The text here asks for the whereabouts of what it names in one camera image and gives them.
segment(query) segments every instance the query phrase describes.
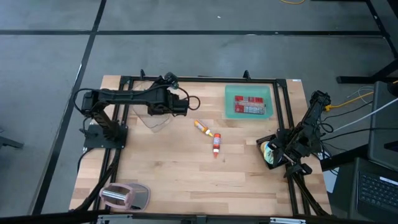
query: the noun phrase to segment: teal tray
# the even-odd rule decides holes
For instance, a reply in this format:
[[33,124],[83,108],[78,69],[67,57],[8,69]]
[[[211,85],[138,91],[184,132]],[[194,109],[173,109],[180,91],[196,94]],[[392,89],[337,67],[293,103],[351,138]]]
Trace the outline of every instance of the teal tray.
[[[255,96],[264,99],[266,112],[264,114],[235,113],[235,96]],[[228,119],[267,119],[274,114],[269,86],[260,85],[226,85],[225,86],[225,116]]]

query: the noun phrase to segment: transparent container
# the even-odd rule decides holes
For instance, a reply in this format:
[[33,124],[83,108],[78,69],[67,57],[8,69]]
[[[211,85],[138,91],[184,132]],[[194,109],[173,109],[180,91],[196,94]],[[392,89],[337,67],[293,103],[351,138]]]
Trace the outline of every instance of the transparent container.
[[[264,114],[249,114],[235,112],[235,96],[253,96],[264,99],[266,111]],[[267,119],[274,114],[271,100],[271,90],[265,85],[226,85],[225,86],[225,116],[228,119]]]
[[[135,86],[133,90],[147,90],[152,85],[152,82],[145,81],[140,85]],[[154,133],[160,131],[167,124],[172,121],[173,116],[171,114],[162,115],[149,115],[148,107],[146,105],[132,105],[132,110],[136,113],[139,119]]]

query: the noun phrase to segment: wooden table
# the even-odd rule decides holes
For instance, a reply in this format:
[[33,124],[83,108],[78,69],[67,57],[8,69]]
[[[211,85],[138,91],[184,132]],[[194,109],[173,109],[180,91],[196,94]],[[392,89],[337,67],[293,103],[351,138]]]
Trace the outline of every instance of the wooden table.
[[[120,76],[104,76],[101,88],[116,90],[119,81]],[[180,86],[190,95],[201,99],[201,106],[199,110],[189,110],[186,117],[173,118],[171,123],[157,133],[147,128],[130,107],[127,144],[122,150],[116,182],[138,182],[150,187],[151,198],[145,212],[292,215],[287,179],[283,178],[285,167],[269,170],[256,148],[257,139],[275,133],[279,127],[274,96],[274,115],[267,120],[226,119],[226,85],[180,82]],[[307,110],[303,86],[300,80],[287,80],[287,86],[297,124]],[[287,126],[282,90],[279,95]],[[108,106],[106,112],[111,117],[113,106]],[[213,133],[221,134],[221,150],[216,159],[212,153],[213,138],[194,127],[195,119],[203,121]],[[70,208],[79,206],[93,190],[100,175],[103,155],[104,149],[94,149],[82,160]],[[319,161],[313,156],[302,161],[313,169],[311,175],[305,176],[309,191],[323,209],[330,213]],[[303,213],[297,186],[295,191],[299,211]]]

